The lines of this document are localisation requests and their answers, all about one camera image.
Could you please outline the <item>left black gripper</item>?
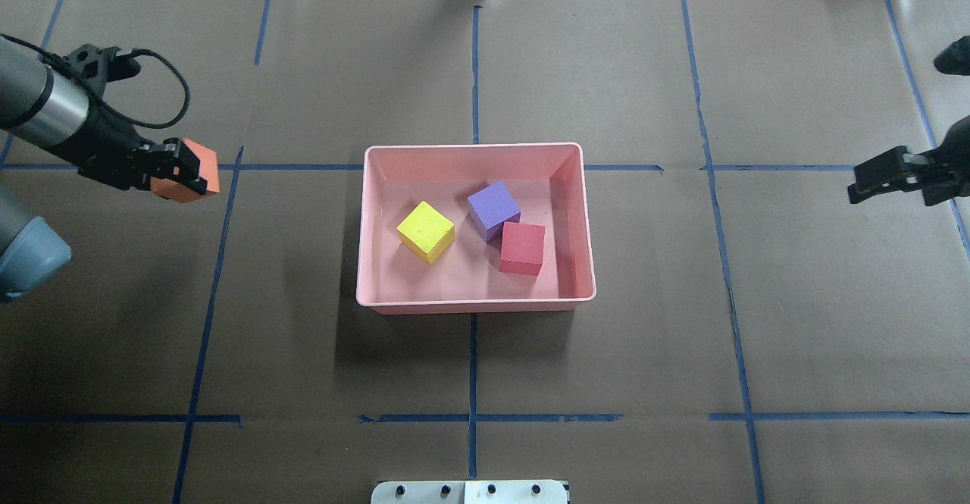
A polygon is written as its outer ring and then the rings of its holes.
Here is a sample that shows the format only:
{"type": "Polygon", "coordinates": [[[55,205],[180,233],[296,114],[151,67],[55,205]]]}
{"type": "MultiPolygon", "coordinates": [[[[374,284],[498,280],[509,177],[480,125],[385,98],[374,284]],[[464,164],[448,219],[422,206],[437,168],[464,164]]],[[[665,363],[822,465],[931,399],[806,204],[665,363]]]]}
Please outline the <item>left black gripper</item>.
{"type": "Polygon", "coordinates": [[[83,97],[86,116],[72,135],[44,150],[77,167],[84,178],[115,189],[150,190],[152,178],[173,178],[174,168],[187,170],[198,164],[183,152],[180,138],[150,144],[136,132],[134,124],[106,109],[103,96],[108,83],[134,78],[141,72],[133,51],[118,47],[101,49],[85,44],[67,56],[48,54],[42,62],[55,78],[68,80],[83,97]]]}

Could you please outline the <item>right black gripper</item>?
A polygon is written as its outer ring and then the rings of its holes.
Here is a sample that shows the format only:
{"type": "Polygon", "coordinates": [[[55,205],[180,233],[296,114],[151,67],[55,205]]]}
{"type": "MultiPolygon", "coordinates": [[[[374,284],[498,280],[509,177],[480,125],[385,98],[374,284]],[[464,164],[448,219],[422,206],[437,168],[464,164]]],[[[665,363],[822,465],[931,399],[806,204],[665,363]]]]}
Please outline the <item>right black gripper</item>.
{"type": "Polygon", "coordinates": [[[856,205],[893,191],[921,191],[925,206],[969,196],[969,116],[947,131],[936,149],[915,154],[908,147],[893,147],[853,167],[855,183],[846,187],[849,203],[856,205]]]}

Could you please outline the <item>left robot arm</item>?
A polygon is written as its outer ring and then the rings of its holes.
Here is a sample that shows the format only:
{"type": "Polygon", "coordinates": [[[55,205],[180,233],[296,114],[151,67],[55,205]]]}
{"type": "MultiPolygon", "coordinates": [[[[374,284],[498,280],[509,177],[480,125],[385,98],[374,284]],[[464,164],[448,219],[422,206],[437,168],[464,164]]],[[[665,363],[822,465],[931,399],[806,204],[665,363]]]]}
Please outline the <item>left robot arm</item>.
{"type": "Polygon", "coordinates": [[[161,141],[143,136],[146,129],[178,124],[191,99],[183,74],[152,49],[85,44],[56,55],[3,34],[1,92],[2,133],[49,154],[83,178],[180,203],[221,190],[213,149],[179,136],[161,141]],[[127,116],[105,97],[111,83],[139,75],[142,58],[161,63],[181,88],[179,111],[163,123],[127,116]]]}

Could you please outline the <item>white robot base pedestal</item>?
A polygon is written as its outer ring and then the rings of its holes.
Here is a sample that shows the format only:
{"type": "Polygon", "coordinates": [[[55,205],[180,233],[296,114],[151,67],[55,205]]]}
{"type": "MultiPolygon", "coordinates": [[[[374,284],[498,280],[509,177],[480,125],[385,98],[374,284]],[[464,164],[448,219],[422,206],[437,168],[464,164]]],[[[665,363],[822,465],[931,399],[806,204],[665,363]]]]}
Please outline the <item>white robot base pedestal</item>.
{"type": "Polygon", "coordinates": [[[568,482],[554,479],[388,481],[371,503],[571,503],[568,482]]]}

